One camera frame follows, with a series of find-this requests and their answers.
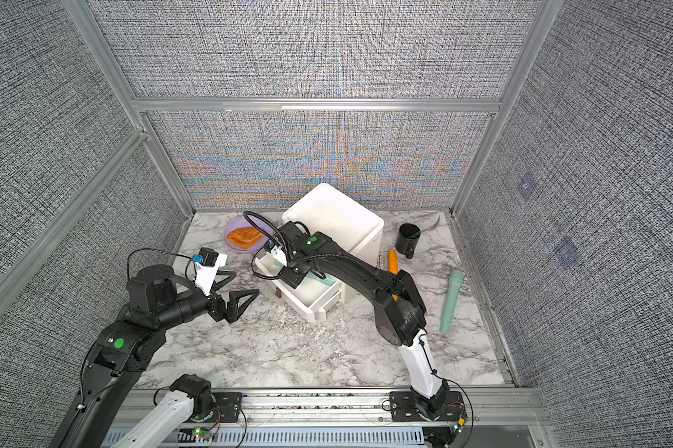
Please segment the white drawer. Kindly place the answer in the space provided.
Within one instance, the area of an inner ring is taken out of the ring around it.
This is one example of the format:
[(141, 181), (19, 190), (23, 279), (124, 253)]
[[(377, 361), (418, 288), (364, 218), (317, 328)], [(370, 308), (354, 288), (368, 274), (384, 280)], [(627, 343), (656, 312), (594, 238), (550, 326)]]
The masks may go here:
[(324, 322), (327, 311), (341, 300), (343, 284), (330, 276), (321, 280), (308, 274), (298, 287), (290, 287), (284, 279), (271, 283), (280, 292), (282, 300), (306, 322)]

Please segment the orange microphone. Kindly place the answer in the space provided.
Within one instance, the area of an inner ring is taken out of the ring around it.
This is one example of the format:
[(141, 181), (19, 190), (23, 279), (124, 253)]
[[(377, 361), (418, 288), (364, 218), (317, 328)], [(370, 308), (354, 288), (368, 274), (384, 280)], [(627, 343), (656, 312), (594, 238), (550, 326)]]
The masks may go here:
[(395, 249), (391, 249), (388, 253), (388, 269), (392, 274), (398, 274), (400, 271), (398, 252)]

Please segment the mint green tube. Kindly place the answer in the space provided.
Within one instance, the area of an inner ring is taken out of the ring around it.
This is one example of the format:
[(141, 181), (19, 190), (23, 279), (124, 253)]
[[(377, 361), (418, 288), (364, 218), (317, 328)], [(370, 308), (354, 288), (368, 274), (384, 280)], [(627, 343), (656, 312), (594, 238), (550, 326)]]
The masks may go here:
[(442, 334), (447, 333), (453, 323), (464, 278), (465, 273), (461, 270), (453, 271), (448, 278), (448, 288), (446, 289), (439, 326)]

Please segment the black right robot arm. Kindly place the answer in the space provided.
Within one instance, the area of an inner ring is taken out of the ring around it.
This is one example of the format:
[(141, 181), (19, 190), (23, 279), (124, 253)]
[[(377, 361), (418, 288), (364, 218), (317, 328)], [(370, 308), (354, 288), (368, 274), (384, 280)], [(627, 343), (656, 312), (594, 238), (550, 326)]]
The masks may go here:
[(469, 408), (464, 393), (442, 377), (435, 366), (426, 330), (426, 306), (412, 276), (375, 267), (347, 252), (328, 235), (309, 234), (287, 222), (276, 232), (276, 248), (283, 250), (286, 266), (280, 275), (292, 287), (309, 273), (327, 274), (351, 287), (370, 302), (377, 332), (398, 348), (410, 377), (411, 403), (406, 412), (424, 420), (448, 417), (463, 424)]

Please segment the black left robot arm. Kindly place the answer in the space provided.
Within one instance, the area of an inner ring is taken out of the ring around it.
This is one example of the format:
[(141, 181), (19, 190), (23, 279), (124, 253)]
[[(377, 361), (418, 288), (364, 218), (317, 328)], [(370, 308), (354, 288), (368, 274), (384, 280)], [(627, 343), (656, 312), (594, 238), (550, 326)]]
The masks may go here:
[(52, 447), (99, 447), (133, 386), (166, 343), (166, 332), (209, 315), (214, 321), (238, 321), (260, 295), (258, 289), (218, 293), (236, 276), (225, 278), (203, 293), (165, 264), (140, 270), (127, 281), (128, 304), (89, 348), (81, 364), (79, 390), (56, 434)]

